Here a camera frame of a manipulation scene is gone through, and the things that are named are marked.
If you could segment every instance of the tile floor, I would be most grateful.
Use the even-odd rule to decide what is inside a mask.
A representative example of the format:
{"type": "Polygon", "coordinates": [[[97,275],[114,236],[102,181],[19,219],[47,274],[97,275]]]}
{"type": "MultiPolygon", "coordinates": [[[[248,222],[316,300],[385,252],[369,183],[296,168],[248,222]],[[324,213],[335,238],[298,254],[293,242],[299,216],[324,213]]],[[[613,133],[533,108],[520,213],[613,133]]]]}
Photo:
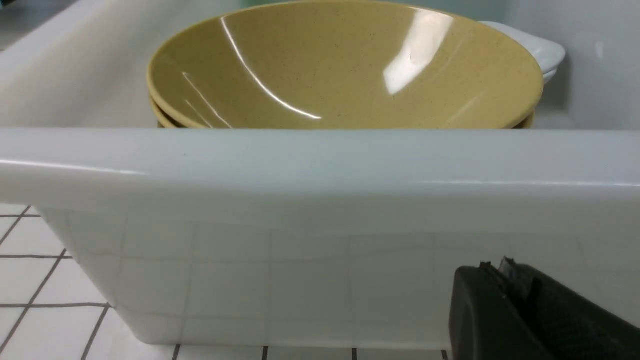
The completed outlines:
{"type": "Polygon", "coordinates": [[[33,208],[0,204],[0,360],[439,360],[441,351],[138,341],[33,208]]]}

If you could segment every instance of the bowl rim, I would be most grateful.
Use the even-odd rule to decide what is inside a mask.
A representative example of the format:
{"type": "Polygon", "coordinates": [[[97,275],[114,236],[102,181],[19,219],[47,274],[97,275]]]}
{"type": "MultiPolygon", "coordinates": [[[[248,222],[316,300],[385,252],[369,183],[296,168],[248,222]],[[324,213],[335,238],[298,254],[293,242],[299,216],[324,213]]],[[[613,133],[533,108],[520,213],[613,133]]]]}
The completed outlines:
{"type": "MultiPolygon", "coordinates": [[[[528,58],[530,59],[530,61],[532,61],[533,63],[536,64],[536,66],[538,67],[538,70],[540,70],[540,78],[539,81],[537,81],[535,84],[532,83],[531,86],[535,86],[538,91],[536,91],[537,95],[532,97],[533,102],[527,107],[526,111],[523,112],[517,119],[512,120],[511,122],[508,122],[507,124],[504,124],[504,126],[502,127],[502,129],[511,129],[515,126],[517,126],[519,123],[523,122],[536,108],[536,106],[538,105],[538,103],[540,102],[540,99],[542,98],[542,92],[544,89],[544,79],[543,79],[543,75],[542,74],[542,69],[540,68],[540,65],[538,63],[538,61],[535,59],[535,57],[519,42],[517,42],[515,39],[509,37],[508,35],[504,34],[503,32],[492,28],[489,25],[483,24],[480,21],[476,21],[473,19],[470,19],[468,17],[464,17],[461,15],[457,15],[454,13],[449,13],[449,12],[445,12],[445,11],[441,11],[441,10],[436,10],[436,9],[432,9],[432,8],[427,8],[425,6],[415,6],[415,5],[410,5],[410,4],[402,4],[402,3],[390,3],[387,1],[378,1],[378,0],[296,0],[296,1],[288,1],[288,2],[284,2],[284,3],[273,3],[273,4],[264,4],[264,5],[258,5],[258,6],[251,6],[249,8],[242,8],[242,9],[238,9],[238,10],[234,10],[232,12],[227,12],[224,13],[222,15],[219,16],[215,16],[215,17],[211,17],[209,19],[205,19],[203,21],[197,22],[195,24],[192,24],[188,27],[186,27],[185,29],[181,30],[180,32],[174,34],[173,36],[171,36],[167,41],[165,41],[160,47],[158,47],[158,49],[155,51],[155,53],[153,54],[153,56],[151,57],[151,60],[149,61],[148,65],[147,65],[147,74],[146,74],[146,80],[147,80],[147,88],[149,91],[149,96],[152,100],[152,102],[158,107],[158,110],[160,110],[161,112],[164,112],[165,114],[167,114],[169,117],[171,117],[171,119],[179,124],[182,124],[183,126],[187,127],[187,128],[193,128],[193,129],[211,129],[213,127],[209,127],[209,126],[204,126],[203,124],[195,121],[195,120],[191,120],[189,117],[187,117],[186,115],[182,114],[181,112],[179,112],[178,110],[176,110],[173,106],[171,106],[171,104],[169,104],[167,101],[165,101],[165,99],[160,96],[160,93],[158,92],[155,83],[153,82],[153,77],[152,77],[152,73],[153,73],[153,69],[155,67],[156,61],[159,57],[159,55],[161,54],[161,52],[169,46],[170,43],[172,43],[176,38],[182,36],[184,33],[187,33],[188,31],[191,31],[194,28],[197,28],[199,26],[202,26],[204,24],[207,24],[208,22],[213,22],[225,17],[229,17],[232,15],[237,15],[239,13],[244,13],[244,12],[249,12],[249,11],[254,11],[254,10],[258,10],[258,9],[262,9],[262,8],[271,8],[271,7],[277,7],[277,6],[300,6],[300,5],[304,5],[304,4],[310,4],[310,3],[358,3],[358,4],[366,4],[368,5],[372,5],[372,4],[384,4],[385,6],[391,6],[391,7],[398,7],[398,8],[411,8],[411,9],[417,9],[417,10],[428,10],[431,12],[436,12],[436,13],[441,13],[444,15],[448,15],[452,18],[454,18],[456,21],[470,21],[473,22],[481,27],[483,27],[484,29],[488,29],[489,32],[492,32],[494,35],[500,37],[503,39],[503,41],[507,41],[507,42],[511,42],[513,45],[516,45],[518,48],[520,48],[521,51],[524,52],[524,54],[526,54],[528,56],[528,58]]],[[[327,131],[339,131],[339,130],[343,130],[343,129],[327,129],[327,131]]]]}
{"type": "Polygon", "coordinates": [[[151,104],[151,110],[154,112],[158,122],[165,129],[178,129],[179,126],[174,124],[175,120],[169,119],[167,115],[163,113],[163,110],[156,104],[156,102],[149,96],[149,103],[151,104]]]}

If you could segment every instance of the yellow bowl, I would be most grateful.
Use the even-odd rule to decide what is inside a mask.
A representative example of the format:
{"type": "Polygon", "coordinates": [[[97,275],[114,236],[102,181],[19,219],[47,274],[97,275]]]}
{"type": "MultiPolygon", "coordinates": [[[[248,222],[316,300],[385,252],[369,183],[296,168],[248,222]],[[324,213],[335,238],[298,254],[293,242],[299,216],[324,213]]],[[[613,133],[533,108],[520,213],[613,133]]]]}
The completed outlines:
{"type": "Polygon", "coordinates": [[[512,128],[543,88],[506,35],[408,5],[301,1],[201,22],[163,45],[149,92],[186,127],[512,128]]]}
{"type": "Polygon", "coordinates": [[[149,103],[151,104],[151,110],[154,112],[154,115],[158,119],[158,127],[163,127],[165,129],[175,129],[178,127],[184,127],[182,124],[176,122],[171,119],[164,111],[158,107],[158,105],[154,102],[154,100],[149,97],[149,103]]]}

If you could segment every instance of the black object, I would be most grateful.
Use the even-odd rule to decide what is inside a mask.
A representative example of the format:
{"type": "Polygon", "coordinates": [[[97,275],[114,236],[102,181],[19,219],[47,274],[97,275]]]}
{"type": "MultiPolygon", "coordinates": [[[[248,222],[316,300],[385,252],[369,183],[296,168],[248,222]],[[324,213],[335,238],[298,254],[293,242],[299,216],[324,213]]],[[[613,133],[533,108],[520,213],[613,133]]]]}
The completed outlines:
{"type": "Polygon", "coordinates": [[[510,259],[456,271],[449,333],[455,360],[640,359],[640,329],[510,259]]]}

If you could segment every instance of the stacked bowls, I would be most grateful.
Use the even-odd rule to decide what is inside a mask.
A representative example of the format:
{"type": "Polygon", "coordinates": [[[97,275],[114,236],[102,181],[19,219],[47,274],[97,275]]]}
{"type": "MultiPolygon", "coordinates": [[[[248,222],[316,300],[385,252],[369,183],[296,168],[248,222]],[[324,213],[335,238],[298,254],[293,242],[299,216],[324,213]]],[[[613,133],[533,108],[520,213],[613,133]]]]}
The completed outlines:
{"type": "Polygon", "coordinates": [[[159,126],[511,129],[543,88],[520,44],[476,21],[362,0],[258,6],[201,22],[152,58],[159,126]]]}

